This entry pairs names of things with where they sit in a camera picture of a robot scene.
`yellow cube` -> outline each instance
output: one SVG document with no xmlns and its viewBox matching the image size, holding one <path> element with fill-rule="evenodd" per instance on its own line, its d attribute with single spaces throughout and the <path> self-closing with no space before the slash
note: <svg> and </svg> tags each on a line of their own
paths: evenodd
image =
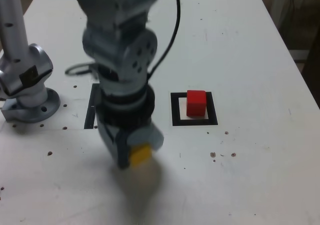
<svg viewBox="0 0 320 225">
<path fill-rule="evenodd" d="M 146 142 L 141 145 L 135 146 L 131 149 L 129 155 L 130 165 L 136 167 L 141 164 L 143 161 L 151 158 L 152 149 L 150 143 Z"/>
</svg>

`white square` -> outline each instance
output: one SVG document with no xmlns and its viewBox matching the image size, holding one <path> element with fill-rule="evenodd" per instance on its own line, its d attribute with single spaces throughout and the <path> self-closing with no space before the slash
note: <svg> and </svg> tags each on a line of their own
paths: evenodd
<svg viewBox="0 0 320 225">
<path fill-rule="evenodd" d="M 180 120 L 200 120 L 200 119 L 209 119 L 207 108 L 205 108 L 205 114 L 203 116 L 187 116 L 187 98 L 179 97 L 179 112 L 180 112 Z"/>
</svg>

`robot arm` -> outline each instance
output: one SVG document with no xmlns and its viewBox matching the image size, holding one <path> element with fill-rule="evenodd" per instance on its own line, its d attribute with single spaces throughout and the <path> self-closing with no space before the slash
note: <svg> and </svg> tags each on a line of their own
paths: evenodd
<svg viewBox="0 0 320 225">
<path fill-rule="evenodd" d="M 100 84 L 95 112 L 99 133 L 122 169 L 159 149 L 163 136 L 151 121 L 155 95 L 148 66 L 157 37 L 146 28 L 156 0 L 77 0 L 87 16 L 82 43 L 95 60 Z"/>
</svg>

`white table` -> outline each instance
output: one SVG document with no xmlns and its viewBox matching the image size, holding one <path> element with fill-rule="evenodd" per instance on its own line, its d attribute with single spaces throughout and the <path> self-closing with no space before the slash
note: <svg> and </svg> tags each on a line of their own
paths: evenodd
<svg viewBox="0 0 320 225">
<path fill-rule="evenodd" d="M 157 61 L 176 1 L 159 0 L 149 19 Z M 151 79 L 164 144 L 125 172 L 98 130 L 83 130 L 92 79 L 64 75 L 90 61 L 77 1 L 34 0 L 25 23 L 52 59 L 46 85 L 61 107 L 16 128 L 1 117 L 1 225 L 320 223 L 320 111 L 262 0 L 181 0 L 175 43 Z M 219 125 L 172 126 L 170 92 L 189 89 L 212 92 Z"/>
</svg>

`black cable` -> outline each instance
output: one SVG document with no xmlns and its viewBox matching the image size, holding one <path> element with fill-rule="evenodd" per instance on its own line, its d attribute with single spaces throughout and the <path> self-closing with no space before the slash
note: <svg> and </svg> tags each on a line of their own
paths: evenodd
<svg viewBox="0 0 320 225">
<path fill-rule="evenodd" d="M 178 29 L 179 29 L 180 16 L 181 16 L 180 0 L 176 0 L 176 22 L 175 22 L 175 26 L 174 26 L 174 30 L 173 30 L 173 34 L 172 34 L 171 40 L 169 42 L 168 47 L 166 48 L 166 50 L 164 51 L 164 53 L 160 57 L 159 61 L 153 66 L 153 68 L 151 69 L 150 73 L 148 73 L 148 75 L 147 75 L 147 79 L 148 80 L 152 77 L 152 75 L 154 74 L 156 69 L 159 67 L 161 62 L 165 59 L 165 57 L 167 56 L 168 52 L 170 51 L 172 45 L 174 44 Z"/>
<path fill-rule="evenodd" d="M 82 64 L 73 65 L 73 66 L 69 67 L 67 70 L 65 70 L 64 74 L 67 76 L 79 76 L 79 75 L 90 74 L 90 73 L 92 73 L 91 66 L 93 66 L 95 64 L 96 63 L 82 63 Z M 77 70 L 77 69 L 83 68 L 83 67 L 88 67 L 88 69 L 72 72 L 72 70 Z"/>
</svg>

